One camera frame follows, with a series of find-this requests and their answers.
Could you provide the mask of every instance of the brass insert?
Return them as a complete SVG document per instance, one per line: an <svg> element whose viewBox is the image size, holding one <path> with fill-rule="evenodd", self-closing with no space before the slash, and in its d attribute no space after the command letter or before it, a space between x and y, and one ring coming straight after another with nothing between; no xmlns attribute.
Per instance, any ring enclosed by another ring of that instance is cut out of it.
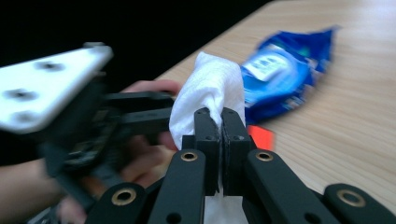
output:
<svg viewBox="0 0 396 224"><path fill-rule="evenodd" d="M350 190L350 189L340 189L337 191L338 198L354 207L364 207L366 205L366 201L364 201L363 197L361 197L358 193Z"/></svg>
<svg viewBox="0 0 396 224"><path fill-rule="evenodd" d="M186 152L181 155L181 159L183 161L196 161L198 159L198 155L193 152Z"/></svg>
<svg viewBox="0 0 396 224"><path fill-rule="evenodd" d="M271 154L266 153L264 151L256 153L256 158L261 161L271 161L274 159L274 157Z"/></svg>
<svg viewBox="0 0 396 224"><path fill-rule="evenodd" d="M134 189L119 189L111 198L111 202L117 206L124 206L131 203L136 198L136 191Z"/></svg>

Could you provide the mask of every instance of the white tissue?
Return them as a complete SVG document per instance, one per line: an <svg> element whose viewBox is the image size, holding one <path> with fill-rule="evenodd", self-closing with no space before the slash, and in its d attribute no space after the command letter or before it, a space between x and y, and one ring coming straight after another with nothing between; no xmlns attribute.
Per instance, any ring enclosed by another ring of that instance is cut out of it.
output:
<svg viewBox="0 0 396 224"><path fill-rule="evenodd" d="M210 111L220 132L221 111L236 111L245 124L245 98L240 67L237 63L200 52L194 71L183 85L173 105L170 132L181 150L183 135L194 134L194 112L203 107ZM242 197L224 197L220 193L205 197L205 224L248 223L242 210Z"/></svg>

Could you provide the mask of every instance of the screw hole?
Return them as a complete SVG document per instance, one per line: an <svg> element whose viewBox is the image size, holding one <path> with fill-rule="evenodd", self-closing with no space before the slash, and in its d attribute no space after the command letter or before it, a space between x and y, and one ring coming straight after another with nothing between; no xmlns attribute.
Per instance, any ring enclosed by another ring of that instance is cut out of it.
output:
<svg viewBox="0 0 396 224"><path fill-rule="evenodd" d="M171 213L166 217L166 222L169 224L177 224L181 222L181 215L178 213Z"/></svg>
<svg viewBox="0 0 396 224"><path fill-rule="evenodd" d="M32 122L36 119L36 115L32 111L17 112L14 116L18 122Z"/></svg>
<svg viewBox="0 0 396 224"><path fill-rule="evenodd" d="M354 207L364 207L366 205L366 201L364 201L363 197L361 197L355 191L352 191L352 190L349 190L349 189L340 189L340 190L338 190L337 191L337 196L344 203L347 203L347 204L349 204L351 206L354 206Z"/></svg>
<svg viewBox="0 0 396 224"><path fill-rule="evenodd" d="M134 189L120 189L113 194L111 202L118 206L123 206L131 203L136 198L136 191Z"/></svg>
<svg viewBox="0 0 396 224"><path fill-rule="evenodd" d="M198 159L198 156L195 153L186 152L186 153L183 153L183 155L181 155L181 159L183 161L195 161Z"/></svg>
<svg viewBox="0 0 396 224"><path fill-rule="evenodd" d="M33 100L37 97L34 91L27 91L24 89L16 89L11 91L5 91L4 95L9 98L15 98L19 100Z"/></svg>
<svg viewBox="0 0 396 224"><path fill-rule="evenodd" d="M40 62L36 64L36 67L50 71L59 71L63 69L61 63L52 63L52 62Z"/></svg>
<svg viewBox="0 0 396 224"><path fill-rule="evenodd" d="M308 221L309 223L312 223L312 224L320 223L320 218L315 214L307 213L307 214L305 214L304 217L305 217L305 220Z"/></svg>
<svg viewBox="0 0 396 224"><path fill-rule="evenodd" d="M271 154L266 153L266 152L258 152L256 154L256 158L261 161L271 161L274 159L274 157Z"/></svg>

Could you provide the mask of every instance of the finger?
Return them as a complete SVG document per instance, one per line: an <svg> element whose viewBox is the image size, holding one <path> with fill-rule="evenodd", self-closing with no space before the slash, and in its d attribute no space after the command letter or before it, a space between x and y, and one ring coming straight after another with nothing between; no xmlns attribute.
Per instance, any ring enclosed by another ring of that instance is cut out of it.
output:
<svg viewBox="0 0 396 224"><path fill-rule="evenodd" d="M159 134L159 142L168 149L178 151L175 141L173 140L172 134L169 132Z"/></svg>
<svg viewBox="0 0 396 224"><path fill-rule="evenodd" d="M156 148L149 144L144 135L132 136L128 141L127 152L131 160L142 154L150 153L151 150L156 150Z"/></svg>
<svg viewBox="0 0 396 224"><path fill-rule="evenodd" d="M154 81L137 81L123 90L123 92L137 91L168 91L173 95L178 94L181 86L179 83L169 79L159 79Z"/></svg>
<svg viewBox="0 0 396 224"><path fill-rule="evenodd" d="M87 189L96 199L99 199L107 190L105 184L94 176L83 176L80 181L84 188Z"/></svg>
<svg viewBox="0 0 396 224"><path fill-rule="evenodd" d="M67 196L59 203L56 213L61 223L83 224L85 219L87 219L82 206L70 196Z"/></svg>
<svg viewBox="0 0 396 224"><path fill-rule="evenodd" d="M164 170L152 169L151 171L139 176L134 183L142 186L143 188L148 188L155 181L159 180L164 175Z"/></svg>
<svg viewBox="0 0 396 224"><path fill-rule="evenodd" d="M127 164L121 170L121 177L125 181L134 182L139 176L161 164L165 159L164 153L158 147L153 147L150 153L141 154Z"/></svg>

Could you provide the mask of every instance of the wet wipes package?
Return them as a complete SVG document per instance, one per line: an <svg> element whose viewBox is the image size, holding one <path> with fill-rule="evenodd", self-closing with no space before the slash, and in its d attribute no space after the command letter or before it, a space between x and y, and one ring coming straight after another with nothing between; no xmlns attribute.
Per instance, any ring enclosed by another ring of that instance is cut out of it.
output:
<svg viewBox="0 0 396 224"><path fill-rule="evenodd" d="M331 61L337 27L309 34L281 31L263 40L241 64L248 124L305 103Z"/></svg>

